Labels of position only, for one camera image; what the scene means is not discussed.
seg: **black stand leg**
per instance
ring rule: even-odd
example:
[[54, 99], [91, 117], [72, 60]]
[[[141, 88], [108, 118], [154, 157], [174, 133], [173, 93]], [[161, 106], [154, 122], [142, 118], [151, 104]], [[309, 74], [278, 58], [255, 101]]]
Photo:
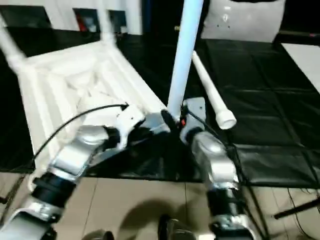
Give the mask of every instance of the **black stand leg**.
[[317, 206], [320, 206], [320, 198], [317, 198], [317, 199], [315, 199], [313, 201], [310, 201], [310, 202], [307, 202], [305, 204], [296, 206], [296, 207], [294, 207], [292, 209], [279, 212], [279, 213], [274, 215], [274, 218], [275, 219], [284, 218], [286, 216], [289, 216], [289, 215], [292, 215], [292, 214], [297, 214], [297, 213], [300, 213], [302, 211], [305, 211], [305, 210], [308, 210], [308, 209], [311, 209], [311, 208], [314, 208], [314, 207], [317, 207]]

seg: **black wire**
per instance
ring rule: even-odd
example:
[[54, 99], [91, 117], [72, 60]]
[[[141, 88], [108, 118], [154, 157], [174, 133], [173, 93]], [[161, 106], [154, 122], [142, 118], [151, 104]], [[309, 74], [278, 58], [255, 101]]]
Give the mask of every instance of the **black wire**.
[[[66, 121], [64, 124], [62, 124], [60, 127], [58, 127], [54, 133], [52, 133], [52, 135], [41, 145], [41, 147], [38, 149], [38, 151], [36, 151], [36, 153], [34, 154], [33, 158], [31, 159], [30, 163], [35, 162], [36, 158], [39, 156], [39, 154], [43, 151], [43, 149], [48, 145], [48, 143], [63, 129], [65, 128], [68, 124], [70, 124], [71, 122], [73, 122], [74, 120], [87, 115], [89, 113], [98, 111], [98, 110], [102, 110], [102, 109], [108, 109], [108, 108], [116, 108], [116, 107], [121, 107], [121, 108], [125, 108], [127, 107], [127, 104], [112, 104], [112, 105], [106, 105], [106, 106], [99, 106], [99, 107], [95, 107], [92, 108], [90, 110], [84, 111], [79, 113], [78, 115], [70, 118], [68, 121]], [[5, 217], [8, 213], [8, 210], [24, 180], [24, 178], [26, 177], [26, 174], [21, 174], [20, 177], [18, 178], [18, 180], [15, 182], [14, 186], [11, 188], [10, 192], [7, 194], [7, 196], [4, 198], [4, 204], [6, 203], [5, 209], [1, 215], [0, 218], [0, 225], [4, 223]]]
[[200, 117], [198, 117], [197, 115], [195, 115], [192, 111], [190, 111], [189, 109], [187, 109], [187, 112], [194, 117], [195, 119], [197, 119], [200, 123], [202, 123], [204, 125], [204, 127], [208, 130], [209, 133], [211, 133], [213, 136], [215, 136], [219, 141], [221, 141], [223, 144], [226, 144], [225, 142], [223, 142], [220, 138], [219, 138], [219, 134], [210, 126], [206, 123], [206, 121], [202, 120]]
[[[239, 166], [237, 166], [237, 170], [238, 170], [238, 172], [242, 175], [243, 179], [244, 179], [247, 183], [249, 183], [249, 180], [247, 179], [247, 177], [246, 177], [245, 174], [242, 172], [242, 169], [241, 169]], [[254, 204], [254, 206], [255, 206], [255, 208], [256, 208], [256, 210], [257, 210], [258, 216], [259, 216], [259, 218], [260, 218], [260, 220], [261, 220], [262, 227], [263, 227], [263, 230], [264, 230], [264, 232], [265, 232], [265, 236], [264, 236], [264, 234], [261, 235], [262, 231], [261, 231], [260, 228], [257, 228], [257, 230], [258, 230], [258, 232], [260, 233], [260, 236], [261, 236], [262, 239], [269, 240], [269, 239], [271, 239], [270, 233], [269, 233], [269, 228], [268, 228], [266, 219], [265, 219], [265, 217], [264, 217], [264, 214], [263, 214], [263, 212], [262, 212], [262, 210], [261, 210], [261, 207], [260, 207], [260, 205], [259, 205], [257, 196], [256, 196], [253, 188], [252, 188], [249, 184], [247, 184], [247, 188], [248, 188], [249, 193], [250, 193], [250, 195], [251, 195], [251, 198], [252, 198], [252, 200], [253, 200], [253, 204]], [[256, 220], [254, 219], [254, 217], [253, 217], [253, 215], [252, 215], [251, 212], [250, 212], [250, 214], [251, 214], [251, 216], [252, 216], [250, 219], [251, 219], [251, 221], [253, 222], [253, 224], [255, 224], [255, 221], [256, 221]]]
[[[293, 207], [295, 208], [296, 205], [295, 205], [294, 199], [293, 199], [293, 197], [292, 197], [292, 195], [291, 195], [291, 192], [290, 192], [289, 188], [287, 189], [287, 191], [288, 191], [288, 195], [289, 195], [290, 201], [291, 201]], [[300, 221], [299, 221], [299, 219], [298, 219], [298, 214], [295, 213], [294, 215], [295, 215], [296, 223], [298, 224], [298, 228], [299, 228], [300, 232], [301, 232], [302, 234], [304, 234], [308, 239], [317, 240], [317, 239], [315, 239], [314, 237], [309, 236], [309, 235], [304, 231], [304, 229], [302, 228], [302, 226], [301, 226], [301, 224], [300, 224]]]
[[[205, 128], [208, 130], [208, 132], [210, 132], [210, 133], [211, 133], [212, 135], [214, 135], [218, 140], [220, 140], [219, 135], [217, 134], [217, 132], [216, 132], [210, 125], [208, 125], [204, 120], [202, 120], [200, 117], [198, 117], [197, 115], [195, 115], [195, 114], [194, 114], [193, 112], [191, 112], [189, 109], [187, 109], [187, 112], [188, 112], [192, 117], [194, 117], [196, 120], [198, 120], [199, 122], [201, 122], [201, 123], [205, 126]], [[237, 166], [237, 168], [238, 168], [238, 172], [241, 173], [242, 177], [243, 177], [247, 182], [249, 182], [249, 180], [245, 177], [244, 173], [242, 172], [241, 168], [240, 168], [239, 166]], [[266, 235], [266, 236], [263, 234], [261, 228], [259, 227], [259, 225], [258, 225], [257, 221], [255, 220], [253, 214], [251, 213], [249, 207], [248, 207], [247, 205], [245, 205], [246, 211], [247, 211], [247, 213], [248, 213], [248, 217], [249, 217], [250, 220], [252, 221], [253, 225], [256, 227], [256, 229], [257, 229], [257, 231], [259, 232], [261, 238], [262, 238], [263, 240], [269, 240], [269, 239], [270, 239], [270, 233], [269, 233], [268, 225], [267, 225], [266, 220], [265, 220], [265, 218], [264, 218], [264, 214], [263, 214], [263, 212], [262, 212], [262, 210], [261, 210], [261, 207], [260, 207], [260, 205], [259, 205], [259, 203], [258, 203], [258, 200], [257, 200], [257, 197], [256, 197], [256, 195], [255, 195], [255, 192], [254, 192], [254, 190], [252, 189], [252, 187], [251, 187], [250, 185], [248, 185], [247, 187], [248, 187], [249, 192], [250, 192], [250, 195], [251, 195], [251, 197], [252, 197], [252, 199], [253, 199], [253, 203], [254, 203], [254, 205], [255, 205], [255, 208], [256, 208], [256, 210], [257, 210], [257, 213], [258, 213], [258, 215], [259, 215], [259, 218], [260, 218], [260, 220], [261, 220], [261, 222], [262, 222], [262, 227], [263, 227], [263, 229], [264, 229], [264, 232], [265, 232], [265, 235]]]

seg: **black plastic sheet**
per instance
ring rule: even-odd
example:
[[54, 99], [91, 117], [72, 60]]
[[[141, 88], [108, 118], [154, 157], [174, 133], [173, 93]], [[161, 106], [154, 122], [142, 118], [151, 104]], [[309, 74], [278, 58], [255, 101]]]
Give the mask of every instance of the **black plastic sheet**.
[[[97, 41], [98, 34], [11, 29], [27, 56]], [[118, 47], [166, 104], [176, 46], [125, 36]], [[229, 156], [255, 186], [317, 188], [320, 176], [320, 95], [279, 43], [202, 40], [196, 50], [238, 122], [222, 131], [206, 104], [207, 121], [227, 143]], [[17, 78], [0, 56], [3, 128], [0, 170], [30, 172], [32, 148]], [[206, 96], [191, 65], [185, 98]], [[177, 136], [160, 134], [93, 167], [88, 176], [200, 181]]]

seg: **beige floor tile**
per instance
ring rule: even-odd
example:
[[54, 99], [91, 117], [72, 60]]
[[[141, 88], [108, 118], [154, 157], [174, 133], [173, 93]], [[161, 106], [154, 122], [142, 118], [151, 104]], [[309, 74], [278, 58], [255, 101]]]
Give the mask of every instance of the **beige floor tile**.
[[54, 226], [57, 240], [82, 238], [97, 182], [97, 178], [82, 179], [68, 201], [62, 219]]
[[[280, 211], [284, 211], [293, 207], [287, 188], [274, 188], [274, 193]], [[290, 193], [296, 206], [316, 198], [316, 192], [312, 189], [301, 190], [299, 188], [291, 188]], [[311, 237], [318, 239], [320, 236], [320, 214], [317, 208], [311, 208], [310, 210], [298, 213], [297, 217], [302, 229]], [[301, 235], [295, 215], [284, 217], [283, 220], [290, 239], [296, 239], [298, 235]]]
[[[2, 192], [7, 193], [11, 189], [18, 175], [6, 173], [5, 177], [7, 180], [1, 191], [2, 196]], [[29, 194], [27, 182], [28, 177], [26, 177], [21, 184], [21, 187], [12, 202], [10, 210], [8, 211], [7, 218], [12, 215], [27, 194]], [[53, 226], [58, 233], [57, 240], [80, 240], [82, 238], [97, 182], [97, 178], [84, 178], [74, 191], [71, 199], [67, 203], [62, 219], [57, 225]]]
[[[7, 173], [1, 172], [0, 173], [0, 195], [1, 197], [6, 197], [9, 191], [11, 190], [12, 186], [15, 184], [16, 180], [19, 178], [19, 174], [16, 173]], [[6, 205], [0, 204], [0, 214], [3, 213]]]
[[[284, 238], [288, 239], [286, 226], [283, 219], [276, 220], [273, 216], [279, 211], [279, 207], [274, 194], [274, 189], [271, 187], [253, 187], [253, 191], [258, 200], [261, 211], [264, 215], [264, 219], [269, 229], [269, 233], [273, 238]], [[262, 222], [258, 217], [258, 211], [255, 207], [252, 196], [249, 193], [248, 188], [244, 188], [244, 195], [252, 211], [254, 218], [258, 221], [260, 227], [262, 227]]]
[[184, 221], [185, 203], [184, 183], [100, 178], [85, 233], [102, 229], [117, 240], [156, 240], [160, 216]]
[[187, 225], [198, 236], [210, 233], [210, 212], [202, 183], [186, 183]]

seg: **white pvc pipe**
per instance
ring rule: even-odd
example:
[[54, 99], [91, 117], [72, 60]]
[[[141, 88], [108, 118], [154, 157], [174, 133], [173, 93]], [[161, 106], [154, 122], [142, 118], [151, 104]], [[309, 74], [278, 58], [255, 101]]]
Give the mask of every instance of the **white pvc pipe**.
[[10, 68], [17, 74], [25, 55], [17, 47], [5, 26], [6, 22], [0, 15], [0, 49], [3, 51]]
[[100, 25], [100, 40], [106, 44], [114, 44], [116, 42], [114, 31], [110, 22], [108, 10], [105, 8], [103, 0], [95, 0], [97, 15]]
[[192, 61], [213, 107], [215, 112], [215, 120], [218, 123], [218, 126], [221, 129], [232, 128], [237, 123], [237, 120], [232, 111], [227, 108], [226, 104], [221, 98], [216, 86], [212, 82], [196, 51], [193, 52]]
[[204, 0], [184, 0], [183, 3], [180, 33], [167, 106], [168, 111], [176, 120], [180, 118], [180, 108], [184, 100], [203, 2]]

